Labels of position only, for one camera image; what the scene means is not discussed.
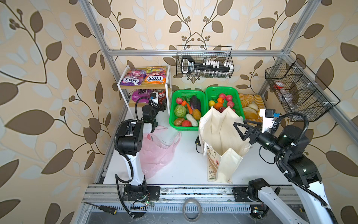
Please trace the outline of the red cola can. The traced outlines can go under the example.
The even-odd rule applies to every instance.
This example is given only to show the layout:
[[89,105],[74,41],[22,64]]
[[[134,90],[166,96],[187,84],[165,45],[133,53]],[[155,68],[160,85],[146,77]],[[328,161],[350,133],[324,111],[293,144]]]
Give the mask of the red cola can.
[[166,100],[166,91],[165,89],[163,90],[156,90],[156,92],[158,93],[158,100],[161,104],[164,103],[164,101]]

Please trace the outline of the purple snack packet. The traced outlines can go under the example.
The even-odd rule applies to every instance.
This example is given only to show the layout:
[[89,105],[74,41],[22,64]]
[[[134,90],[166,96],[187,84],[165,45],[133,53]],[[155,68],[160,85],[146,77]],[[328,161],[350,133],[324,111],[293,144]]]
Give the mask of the purple snack packet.
[[139,98],[141,97],[145,97],[146,99],[141,99],[139,101],[139,103],[145,103],[145,104],[148,104],[149,103],[149,98],[150,98],[150,95],[153,91],[152,90],[148,90],[148,89],[138,89],[138,90],[135,90],[131,99],[133,102],[137,102]]

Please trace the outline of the orange Fox's candy bag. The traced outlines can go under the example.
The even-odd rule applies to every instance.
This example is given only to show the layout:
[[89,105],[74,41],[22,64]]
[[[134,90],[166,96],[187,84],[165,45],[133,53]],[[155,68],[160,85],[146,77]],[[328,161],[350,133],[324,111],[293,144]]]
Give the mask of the orange Fox's candy bag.
[[148,84],[164,84],[167,78],[167,68],[165,66],[154,66],[146,68],[145,83]]

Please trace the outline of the cream canvas tote bag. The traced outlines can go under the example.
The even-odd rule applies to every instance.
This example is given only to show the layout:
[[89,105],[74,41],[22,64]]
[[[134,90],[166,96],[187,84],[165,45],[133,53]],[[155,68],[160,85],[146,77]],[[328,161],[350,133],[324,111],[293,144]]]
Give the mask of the cream canvas tote bag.
[[232,183],[234,172],[251,148],[249,140],[242,140],[234,127],[243,121],[231,108],[219,112],[213,107],[200,119],[199,141],[201,154],[208,159],[209,182]]

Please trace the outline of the purple Fox's candy bag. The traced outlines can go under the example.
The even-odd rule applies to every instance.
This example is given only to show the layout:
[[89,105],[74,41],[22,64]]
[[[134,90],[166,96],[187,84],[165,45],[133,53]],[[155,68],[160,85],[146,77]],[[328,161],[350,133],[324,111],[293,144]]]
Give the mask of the purple Fox's candy bag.
[[129,69],[124,75],[120,85],[123,86],[138,86],[141,85],[146,77],[146,69]]

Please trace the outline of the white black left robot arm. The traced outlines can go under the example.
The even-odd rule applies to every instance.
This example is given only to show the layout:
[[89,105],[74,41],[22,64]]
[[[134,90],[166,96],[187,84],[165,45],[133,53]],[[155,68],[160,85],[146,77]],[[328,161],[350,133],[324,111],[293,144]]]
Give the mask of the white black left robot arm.
[[154,206],[159,200],[160,187],[148,186],[141,168],[139,153],[143,145],[144,133],[152,133],[158,126],[156,116],[161,109],[158,92],[153,91],[147,99],[149,104],[143,107],[143,119],[127,119],[117,128],[115,133],[115,150],[127,162],[128,180],[115,174],[117,194],[122,207],[128,215],[135,219],[145,215],[147,206]]

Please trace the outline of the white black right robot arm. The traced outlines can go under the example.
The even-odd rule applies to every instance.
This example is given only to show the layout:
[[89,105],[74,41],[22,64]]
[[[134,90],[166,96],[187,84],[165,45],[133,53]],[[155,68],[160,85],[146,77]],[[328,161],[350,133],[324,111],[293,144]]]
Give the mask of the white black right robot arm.
[[[309,224],[336,224],[337,219],[327,200],[321,174],[315,163],[304,155],[309,144],[306,132],[308,117],[299,112],[279,115],[271,109],[260,110],[262,122],[244,120],[235,122],[234,128],[242,140],[258,143],[274,154],[274,164],[292,184],[304,206]],[[276,137],[278,125],[287,117],[300,117],[304,126],[287,125]]]

